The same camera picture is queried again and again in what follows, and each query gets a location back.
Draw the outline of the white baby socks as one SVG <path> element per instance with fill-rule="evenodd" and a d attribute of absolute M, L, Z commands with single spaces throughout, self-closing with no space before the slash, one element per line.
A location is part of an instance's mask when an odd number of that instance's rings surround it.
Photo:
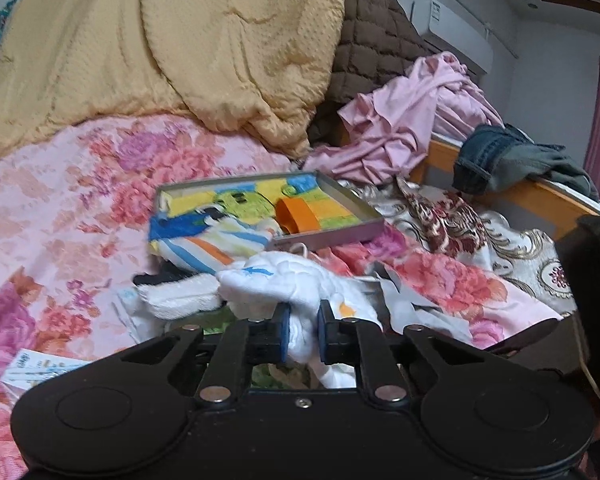
<path fill-rule="evenodd" d="M 377 312 L 352 278 L 289 252 L 260 252 L 215 273 L 218 293 L 236 318 L 270 318 L 278 304 L 290 305 L 287 358 L 308 366 L 322 386 L 356 386 L 354 368 L 324 364 L 318 355 L 317 315 L 327 302 L 337 320 L 379 322 Z"/>

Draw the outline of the light grey cloth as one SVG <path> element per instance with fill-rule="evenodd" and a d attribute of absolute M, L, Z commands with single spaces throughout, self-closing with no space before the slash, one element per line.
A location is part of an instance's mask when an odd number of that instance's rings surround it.
<path fill-rule="evenodd" d="M 380 262 L 374 262 L 368 269 L 367 276 L 381 290 L 380 318 L 395 333 L 402 335 L 408 326 L 421 325 L 464 344 L 471 343 L 472 336 L 467 321 L 445 313 L 442 307 L 415 292 L 411 286 L 401 281 L 396 271 Z"/>

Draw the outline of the white fluffy cloth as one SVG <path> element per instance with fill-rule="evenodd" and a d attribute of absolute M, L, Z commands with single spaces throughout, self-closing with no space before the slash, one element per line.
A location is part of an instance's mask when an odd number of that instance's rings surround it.
<path fill-rule="evenodd" d="M 173 321 L 222 307 L 219 286 L 214 275 L 197 274 L 175 282 L 138 285 L 136 289 L 150 314 Z"/>

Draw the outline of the green patterned item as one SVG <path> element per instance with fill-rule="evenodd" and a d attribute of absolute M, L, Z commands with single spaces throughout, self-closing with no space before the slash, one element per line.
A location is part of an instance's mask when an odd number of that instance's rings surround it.
<path fill-rule="evenodd" d="M 229 306 L 223 306 L 213 311 L 201 311 L 189 315 L 178 322 L 179 326 L 196 325 L 205 335 L 222 334 L 227 326 L 236 321 L 236 316 Z"/>

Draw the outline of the grey shallow box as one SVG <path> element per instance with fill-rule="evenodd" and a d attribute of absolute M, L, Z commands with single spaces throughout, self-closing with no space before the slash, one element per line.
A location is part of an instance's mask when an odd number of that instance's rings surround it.
<path fill-rule="evenodd" d="M 277 250 L 294 243 L 315 250 L 368 242 L 385 223 L 362 198 L 316 171 L 165 184 L 156 192 L 155 211 L 169 218 L 217 212 L 250 226 L 273 220 L 282 230 L 270 243 Z"/>

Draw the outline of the colourful cartoon towel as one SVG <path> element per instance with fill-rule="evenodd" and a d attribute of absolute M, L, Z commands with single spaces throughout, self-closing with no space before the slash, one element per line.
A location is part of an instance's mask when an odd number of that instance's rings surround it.
<path fill-rule="evenodd" d="M 213 274 L 229 264 L 263 252 L 282 234 L 273 220 L 254 226 L 226 214 L 188 212 L 167 217 L 156 211 L 149 219 L 151 252 L 180 269 Z"/>

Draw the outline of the red gold brocade cloth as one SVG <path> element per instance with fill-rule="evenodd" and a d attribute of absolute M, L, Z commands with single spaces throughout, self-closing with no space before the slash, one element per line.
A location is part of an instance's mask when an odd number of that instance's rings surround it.
<path fill-rule="evenodd" d="M 428 252 L 491 271 L 562 316 L 577 310 L 554 240 L 545 232 L 518 231 L 497 211 L 403 178 L 381 186 L 340 184 Z"/>

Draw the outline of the blue denim jeans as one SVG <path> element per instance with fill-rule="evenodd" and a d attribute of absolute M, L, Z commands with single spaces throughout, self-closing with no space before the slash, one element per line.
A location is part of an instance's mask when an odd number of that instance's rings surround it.
<path fill-rule="evenodd" d="M 478 125 L 463 143 L 453 168 L 452 185 L 473 196 L 501 193 L 523 180 L 557 182 L 599 200 L 597 188 L 566 148 L 532 141 L 512 125 Z"/>

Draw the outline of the pink crumpled cloth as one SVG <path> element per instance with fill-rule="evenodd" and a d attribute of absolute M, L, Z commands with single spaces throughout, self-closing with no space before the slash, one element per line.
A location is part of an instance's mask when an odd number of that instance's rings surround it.
<path fill-rule="evenodd" d="M 480 125 L 504 125 L 451 52 L 418 58 L 404 75 L 358 94 L 338 115 L 349 143 L 316 148 L 303 169 L 373 185 L 410 174 L 435 133 L 464 141 Z"/>

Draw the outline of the pink floral bedsheet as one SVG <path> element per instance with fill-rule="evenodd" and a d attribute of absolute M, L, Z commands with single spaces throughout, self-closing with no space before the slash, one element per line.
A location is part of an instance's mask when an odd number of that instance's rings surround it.
<path fill-rule="evenodd" d="M 245 133 L 171 115 L 86 122 L 1 159 L 0 379 L 22 349 L 91 361 L 132 344 L 116 309 L 150 268 L 158 186 L 291 168 Z M 26 469 L 11 410 L 0 383 L 0 479 Z"/>

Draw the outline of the white paper leaflet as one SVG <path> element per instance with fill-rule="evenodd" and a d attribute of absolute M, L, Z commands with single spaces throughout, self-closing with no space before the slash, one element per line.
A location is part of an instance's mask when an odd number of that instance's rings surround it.
<path fill-rule="evenodd" d="M 0 377 L 0 384 L 9 401 L 15 404 L 23 393 L 41 382 L 72 372 L 87 364 L 90 364 L 90 361 L 22 349 L 4 370 Z"/>

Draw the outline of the yellow quilted comforter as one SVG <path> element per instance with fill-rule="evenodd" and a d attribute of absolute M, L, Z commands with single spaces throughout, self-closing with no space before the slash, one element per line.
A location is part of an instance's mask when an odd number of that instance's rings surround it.
<path fill-rule="evenodd" d="M 98 116 L 190 115 L 300 157 L 344 0 L 18 0 L 0 47 L 0 157 Z"/>

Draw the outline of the brown quilted blanket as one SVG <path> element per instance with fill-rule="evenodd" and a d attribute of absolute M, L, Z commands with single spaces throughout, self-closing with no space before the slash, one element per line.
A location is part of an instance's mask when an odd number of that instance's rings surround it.
<path fill-rule="evenodd" d="M 310 143 L 337 145 L 341 107 L 404 75 L 418 58 L 433 53 L 398 0 L 344 0 L 332 76 L 306 129 Z"/>

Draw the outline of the white air conditioner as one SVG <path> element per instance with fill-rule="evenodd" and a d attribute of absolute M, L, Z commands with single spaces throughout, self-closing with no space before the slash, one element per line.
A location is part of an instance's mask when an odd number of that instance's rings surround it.
<path fill-rule="evenodd" d="M 493 50 L 481 32 L 438 0 L 415 0 L 411 22 L 431 47 L 452 52 L 471 73 L 490 73 Z"/>

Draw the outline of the wooden bed frame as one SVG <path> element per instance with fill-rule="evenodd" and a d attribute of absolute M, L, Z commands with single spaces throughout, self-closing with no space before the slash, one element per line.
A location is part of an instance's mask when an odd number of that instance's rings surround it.
<path fill-rule="evenodd" d="M 411 172 L 410 180 L 437 188 L 452 188 L 453 167 L 460 144 L 435 134 L 427 157 Z M 558 240 L 590 214 L 600 217 L 600 202 L 565 185 L 547 180 L 523 180 L 504 192 L 469 196 L 474 205 L 498 211 L 518 231 L 540 229 Z"/>

